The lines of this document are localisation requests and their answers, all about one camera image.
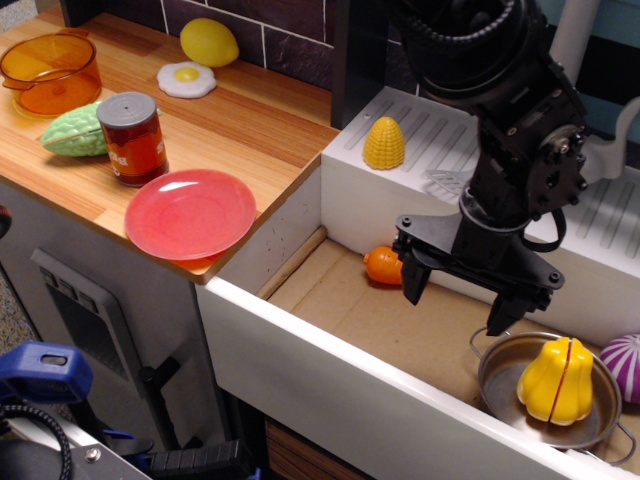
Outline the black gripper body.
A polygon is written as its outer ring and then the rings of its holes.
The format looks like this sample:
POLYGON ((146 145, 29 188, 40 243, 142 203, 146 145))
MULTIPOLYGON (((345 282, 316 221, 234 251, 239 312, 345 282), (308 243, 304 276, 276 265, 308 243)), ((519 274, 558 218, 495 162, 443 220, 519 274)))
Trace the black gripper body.
POLYGON ((551 215, 557 239, 538 243, 524 237, 527 223, 495 228, 464 206, 446 216, 404 214, 396 221, 393 250, 401 261, 410 249, 430 252, 432 272, 443 271, 498 295, 524 297, 532 306, 547 306, 565 283, 564 275, 541 257, 558 249, 565 236, 563 211, 551 215))

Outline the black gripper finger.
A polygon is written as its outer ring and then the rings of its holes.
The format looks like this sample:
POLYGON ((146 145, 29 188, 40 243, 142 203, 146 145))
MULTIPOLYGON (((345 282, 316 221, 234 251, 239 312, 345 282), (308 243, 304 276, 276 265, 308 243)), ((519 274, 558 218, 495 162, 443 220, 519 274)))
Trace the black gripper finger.
POLYGON ((434 257, 430 252, 410 249, 402 255, 402 287, 405 298, 417 305, 434 269, 434 257))
POLYGON ((524 297, 499 294, 494 300, 487 320, 487 335, 498 336, 520 321, 528 311, 524 297))

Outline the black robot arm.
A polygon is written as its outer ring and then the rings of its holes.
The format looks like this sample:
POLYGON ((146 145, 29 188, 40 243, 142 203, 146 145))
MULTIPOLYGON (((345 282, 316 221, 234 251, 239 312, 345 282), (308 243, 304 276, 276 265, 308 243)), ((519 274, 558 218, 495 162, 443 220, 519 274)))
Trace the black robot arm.
POLYGON ((405 297, 417 303, 434 271, 496 295, 497 336, 545 310, 563 275, 544 259, 558 241, 528 240, 527 226, 578 202, 585 109, 545 43, 534 1, 388 1, 409 67, 427 96, 478 121, 479 159, 448 216, 403 215, 393 244, 405 297))

